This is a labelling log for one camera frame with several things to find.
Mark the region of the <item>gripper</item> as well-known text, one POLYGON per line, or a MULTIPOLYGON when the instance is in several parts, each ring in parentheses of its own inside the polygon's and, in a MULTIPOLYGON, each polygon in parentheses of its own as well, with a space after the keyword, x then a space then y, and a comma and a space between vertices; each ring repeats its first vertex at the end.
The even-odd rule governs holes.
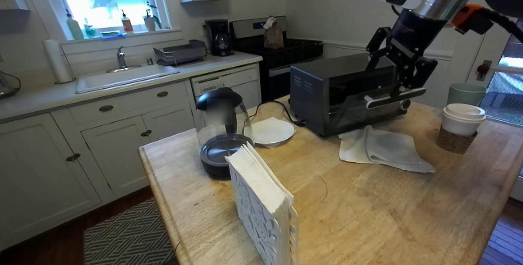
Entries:
POLYGON ((423 54, 446 23, 445 20, 434 20, 410 10, 402 10, 392 28, 380 27, 372 36, 366 47, 369 61, 365 71, 374 71, 381 60, 387 60, 387 66, 395 66, 398 73, 398 84, 392 90, 393 96, 399 96, 405 90, 422 88, 438 65, 437 60, 428 59, 423 54), (392 40, 409 52, 394 52, 392 40), (391 52, 392 62, 388 58, 391 52))

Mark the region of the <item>toaster oven door handle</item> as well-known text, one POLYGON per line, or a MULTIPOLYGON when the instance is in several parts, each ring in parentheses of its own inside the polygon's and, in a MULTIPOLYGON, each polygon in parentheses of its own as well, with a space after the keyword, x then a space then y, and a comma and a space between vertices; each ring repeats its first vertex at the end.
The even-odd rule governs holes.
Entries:
POLYGON ((418 96, 422 96, 426 93, 426 88, 417 88, 412 90, 406 90, 405 92, 402 92, 398 94, 398 96, 385 96, 379 99, 374 99, 369 95, 364 96, 364 100, 366 101, 366 108, 368 110, 383 107, 385 105, 389 105, 391 103, 395 103, 398 101, 404 101, 408 99, 413 99, 418 96))

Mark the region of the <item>black toaster oven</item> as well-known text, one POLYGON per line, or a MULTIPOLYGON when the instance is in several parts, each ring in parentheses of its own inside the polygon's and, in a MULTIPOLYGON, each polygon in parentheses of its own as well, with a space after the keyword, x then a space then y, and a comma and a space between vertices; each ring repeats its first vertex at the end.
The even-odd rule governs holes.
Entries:
MULTIPOLYGON (((318 136, 329 137, 327 125, 329 123, 329 85, 331 80, 365 70, 368 61, 368 53, 359 53, 336 58, 321 58, 291 66, 290 109, 297 119, 304 121, 306 127, 318 136)), ((387 66, 387 64, 387 60, 381 60, 378 69, 387 66)))

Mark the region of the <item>door lock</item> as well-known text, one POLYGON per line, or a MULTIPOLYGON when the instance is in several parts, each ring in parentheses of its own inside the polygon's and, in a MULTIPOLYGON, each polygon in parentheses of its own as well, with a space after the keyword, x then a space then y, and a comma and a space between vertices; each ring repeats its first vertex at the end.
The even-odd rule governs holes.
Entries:
POLYGON ((489 70, 491 69, 492 62, 491 60, 483 60, 482 64, 480 64, 476 71, 476 80, 483 82, 485 81, 486 75, 489 73, 489 70))

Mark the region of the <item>green mug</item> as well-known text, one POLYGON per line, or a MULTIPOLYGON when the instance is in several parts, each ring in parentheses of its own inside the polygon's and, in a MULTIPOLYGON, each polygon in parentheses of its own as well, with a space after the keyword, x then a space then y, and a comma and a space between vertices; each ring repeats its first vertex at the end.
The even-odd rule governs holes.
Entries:
POLYGON ((450 85, 447 97, 447 105, 452 103, 465 103, 467 105, 479 106, 486 88, 470 83, 454 83, 450 85))

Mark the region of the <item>white cup with cork sleeve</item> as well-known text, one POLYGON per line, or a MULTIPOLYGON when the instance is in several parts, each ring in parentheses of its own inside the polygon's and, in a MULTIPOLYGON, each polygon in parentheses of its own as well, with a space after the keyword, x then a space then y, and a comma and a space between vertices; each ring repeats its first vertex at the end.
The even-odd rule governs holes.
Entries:
POLYGON ((465 103, 451 103, 442 110, 442 122, 436 144, 443 150, 465 154, 486 120, 480 107, 465 103))

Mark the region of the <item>white cloth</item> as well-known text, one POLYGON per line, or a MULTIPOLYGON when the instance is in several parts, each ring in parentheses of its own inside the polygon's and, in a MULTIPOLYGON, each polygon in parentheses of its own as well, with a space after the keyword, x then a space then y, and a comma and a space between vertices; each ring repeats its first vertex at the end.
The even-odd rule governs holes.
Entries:
POLYGON ((411 136, 366 126, 342 133, 338 138, 342 161, 381 164, 417 173, 435 173, 434 167, 417 153, 411 136))

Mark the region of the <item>white plate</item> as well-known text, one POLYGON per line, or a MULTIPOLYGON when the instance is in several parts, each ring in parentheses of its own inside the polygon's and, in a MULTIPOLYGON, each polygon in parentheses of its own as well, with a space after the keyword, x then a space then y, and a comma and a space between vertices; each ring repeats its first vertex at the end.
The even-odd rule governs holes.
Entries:
POLYGON ((276 148, 286 143, 295 134, 293 124, 271 117, 252 125, 254 143, 266 148, 276 148))

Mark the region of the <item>white dishwasher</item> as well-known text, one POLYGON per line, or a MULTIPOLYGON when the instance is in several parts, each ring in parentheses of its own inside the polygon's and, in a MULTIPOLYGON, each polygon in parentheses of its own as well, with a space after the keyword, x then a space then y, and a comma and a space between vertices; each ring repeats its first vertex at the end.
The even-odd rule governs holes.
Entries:
POLYGON ((195 101, 202 94, 223 87, 241 95, 247 109, 256 107, 262 101, 257 63, 193 77, 191 86, 195 101))

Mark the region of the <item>stack of white napkins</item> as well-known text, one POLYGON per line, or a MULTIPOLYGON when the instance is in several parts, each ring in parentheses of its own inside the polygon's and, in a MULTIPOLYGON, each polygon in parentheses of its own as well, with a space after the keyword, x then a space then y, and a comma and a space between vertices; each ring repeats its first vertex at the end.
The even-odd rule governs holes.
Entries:
POLYGON ((290 213, 293 195, 282 185, 251 143, 241 145, 225 157, 230 170, 241 176, 247 187, 269 213, 290 213))

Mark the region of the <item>white cup with plant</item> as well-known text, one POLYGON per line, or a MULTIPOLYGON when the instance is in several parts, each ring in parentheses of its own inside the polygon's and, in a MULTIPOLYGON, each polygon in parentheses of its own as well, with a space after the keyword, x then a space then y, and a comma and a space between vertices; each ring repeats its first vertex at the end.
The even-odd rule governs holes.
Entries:
POLYGON ((148 3, 148 9, 146 9, 146 14, 143 17, 145 26, 148 31, 156 31, 157 29, 163 28, 159 17, 155 14, 156 11, 157 6, 148 3))

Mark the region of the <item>orange soap bottle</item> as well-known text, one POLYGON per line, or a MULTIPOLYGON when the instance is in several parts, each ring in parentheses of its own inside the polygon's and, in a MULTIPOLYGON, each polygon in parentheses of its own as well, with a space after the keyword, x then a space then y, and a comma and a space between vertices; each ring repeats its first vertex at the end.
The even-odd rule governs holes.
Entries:
POLYGON ((124 32, 132 33, 133 32, 133 26, 132 26, 131 20, 126 16, 125 11, 123 9, 121 10, 121 12, 122 12, 121 22, 122 22, 122 25, 123 25, 124 32))

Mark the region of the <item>white sink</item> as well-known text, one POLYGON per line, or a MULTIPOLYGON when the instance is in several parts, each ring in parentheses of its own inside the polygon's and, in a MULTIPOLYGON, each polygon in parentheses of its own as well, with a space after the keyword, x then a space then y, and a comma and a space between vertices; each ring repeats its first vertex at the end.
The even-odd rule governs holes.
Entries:
POLYGON ((179 72, 180 71, 175 67, 155 64, 82 75, 77 81, 76 94, 114 88, 148 79, 178 74, 179 72))

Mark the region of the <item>paper towel roll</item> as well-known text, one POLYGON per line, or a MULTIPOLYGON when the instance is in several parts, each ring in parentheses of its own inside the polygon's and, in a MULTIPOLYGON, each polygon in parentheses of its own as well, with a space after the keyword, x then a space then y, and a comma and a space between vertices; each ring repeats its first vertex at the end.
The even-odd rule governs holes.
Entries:
POLYGON ((43 46, 50 62, 51 71, 56 79, 55 84, 65 84, 76 81, 69 61, 57 41, 43 40, 43 46))

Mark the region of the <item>white kitchen base cabinets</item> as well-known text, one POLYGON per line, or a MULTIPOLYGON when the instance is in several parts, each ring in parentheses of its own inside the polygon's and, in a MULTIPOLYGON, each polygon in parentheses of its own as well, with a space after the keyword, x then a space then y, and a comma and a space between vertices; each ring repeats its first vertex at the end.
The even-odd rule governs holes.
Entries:
POLYGON ((0 99, 0 252, 148 186, 138 148, 196 125, 191 78, 259 63, 236 52, 76 94, 30 84, 0 99))

